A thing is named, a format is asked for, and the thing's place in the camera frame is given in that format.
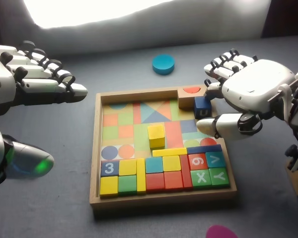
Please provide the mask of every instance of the teal block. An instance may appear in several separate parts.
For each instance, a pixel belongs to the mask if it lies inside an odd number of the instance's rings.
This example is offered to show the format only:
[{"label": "teal block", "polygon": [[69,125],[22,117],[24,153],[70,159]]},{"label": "teal block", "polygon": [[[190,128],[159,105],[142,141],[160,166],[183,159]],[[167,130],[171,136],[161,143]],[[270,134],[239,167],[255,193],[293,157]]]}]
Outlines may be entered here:
[{"label": "teal block", "polygon": [[229,179],[225,168],[209,169],[212,186],[229,186]]},{"label": "teal block", "polygon": [[146,174],[162,173],[162,157],[146,158]]},{"label": "teal block", "polygon": [[193,170],[191,171],[191,179],[193,188],[208,188],[212,185],[209,170]]},{"label": "teal block", "polygon": [[226,167],[223,152],[207,152],[205,153],[209,168]]},{"label": "teal block", "polygon": [[136,175],[118,177],[118,194],[119,195],[137,194]]}]

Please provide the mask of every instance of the white robotic hand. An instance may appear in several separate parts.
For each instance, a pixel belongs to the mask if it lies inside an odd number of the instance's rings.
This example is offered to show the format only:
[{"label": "white robotic hand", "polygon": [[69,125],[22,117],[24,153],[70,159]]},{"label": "white robotic hand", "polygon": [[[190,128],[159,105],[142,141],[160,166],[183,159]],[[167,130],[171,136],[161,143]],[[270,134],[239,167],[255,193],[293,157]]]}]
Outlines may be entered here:
[{"label": "white robotic hand", "polygon": [[[224,98],[240,113],[199,120],[197,128],[202,133],[243,139],[262,129],[261,120],[276,116],[293,129],[298,140],[298,73],[274,61],[242,56],[235,49],[212,60],[204,70],[218,81],[204,81],[205,97]],[[297,159],[298,150],[291,151],[286,154]]]},{"label": "white robotic hand", "polygon": [[[19,49],[0,46],[0,116],[17,105],[74,103],[87,89],[55,59],[30,41]],[[6,178],[36,178],[53,167],[53,157],[44,150],[0,133],[0,184]]]}]

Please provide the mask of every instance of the bright light panel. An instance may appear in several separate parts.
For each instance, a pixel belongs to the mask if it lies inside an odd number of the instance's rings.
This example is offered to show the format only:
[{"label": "bright light panel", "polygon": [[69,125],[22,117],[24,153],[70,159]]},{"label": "bright light panel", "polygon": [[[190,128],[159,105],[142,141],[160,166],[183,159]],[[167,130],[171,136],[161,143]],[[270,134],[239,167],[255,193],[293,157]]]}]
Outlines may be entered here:
[{"label": "bright light panel", "polygon": [[173,0],[24,0],[42,28],[77,26],[113,19]]}]

